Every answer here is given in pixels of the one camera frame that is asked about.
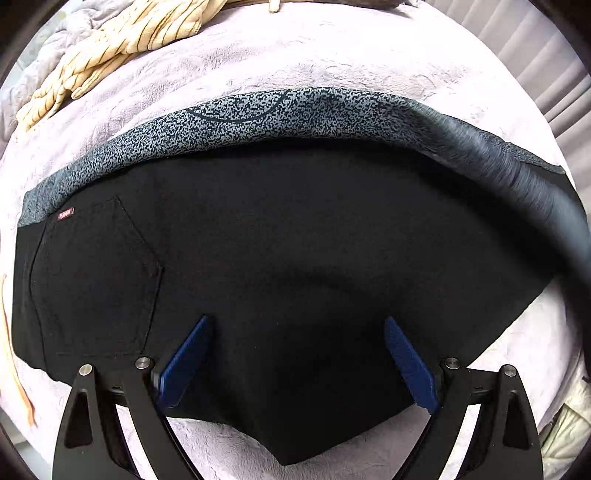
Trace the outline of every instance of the bed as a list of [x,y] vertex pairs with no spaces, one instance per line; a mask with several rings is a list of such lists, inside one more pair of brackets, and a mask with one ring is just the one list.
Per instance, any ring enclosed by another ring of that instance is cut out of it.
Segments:
[[[327,4],[266,5],[221,12],[198,35],[142,54],[30,134],[7,143],[0,161],[0,271],[11,318],[16,228],[25,192],[52,173],[151,119],[237,93],[295,87],[343,87],[418,100],[568,165],[552,131],[497,57],[470,32],[423,2],[378,11]],[[11,398],[0,406],[51,463],[69,386],[15,359],[35,408],[29,428]],[[518,367],[538,428],[560,408],[583,362],[577,326],[553,281],[472,365]],[[466,417],[442,479],[455,478],[477,410]],[[119,409],[142,478],[155,478],[128,412]],[[391,478],[428,419],[413,406],[330,451],[283,467],[256,441],[220,425],[170,420],[206,478]]]

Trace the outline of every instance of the silver bolt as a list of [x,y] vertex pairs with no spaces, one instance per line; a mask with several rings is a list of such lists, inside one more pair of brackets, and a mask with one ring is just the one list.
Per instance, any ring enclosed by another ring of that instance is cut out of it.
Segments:
[[80,375],[82,375],[83,377],[85,377],[86,375],[88,375],[90,372],[92,372],[92,365],[89,365],[89,364],[82,365],[80,367],[80,369],[78,370],[78,373]]
[[514,377],[517,375],[517,369],[513,365],[505,365],[503,367],[503,373],[507,377]]
[[150,360],[149,357],[141,356],[135,361],[135,367],[138,370],[143,370],[143,369],[148,368],[150,366],[151,361],[152,360]]
[[445,359],[445,366],[448,367],[449,370],[457,370],[460,368],[460,361],[451,356]]

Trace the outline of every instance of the black pants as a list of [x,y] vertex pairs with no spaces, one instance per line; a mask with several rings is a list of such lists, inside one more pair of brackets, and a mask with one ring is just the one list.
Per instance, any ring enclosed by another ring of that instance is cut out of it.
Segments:
[[[530,166],[570,195],[565,175]],[[295,463],[412,403],[394,316],[472,362],[560,268],[514,212],[421,154],[282,140],[142,163],[20,228],[18,356],[71,383],[180,344],[210,354],[169,416],[230,424]]]

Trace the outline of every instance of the red clothing tag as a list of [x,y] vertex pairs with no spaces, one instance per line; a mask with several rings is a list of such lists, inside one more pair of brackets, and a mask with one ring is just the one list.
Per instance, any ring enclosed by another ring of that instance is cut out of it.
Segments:
[[58,216],[57,219],[58,220],[63,220],[64,218],[68,218],[71,217],[72,215],[74,215],[74,207],[70,207],[67,210],[64,210],[63,212],[61,212]]

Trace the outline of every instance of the back pocket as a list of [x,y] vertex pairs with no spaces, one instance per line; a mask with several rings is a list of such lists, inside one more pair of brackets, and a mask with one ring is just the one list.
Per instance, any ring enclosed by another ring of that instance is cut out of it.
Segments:
[[118,198],[58,218],[31,272],[46,354],[140,353],[160,284],[156,257]]

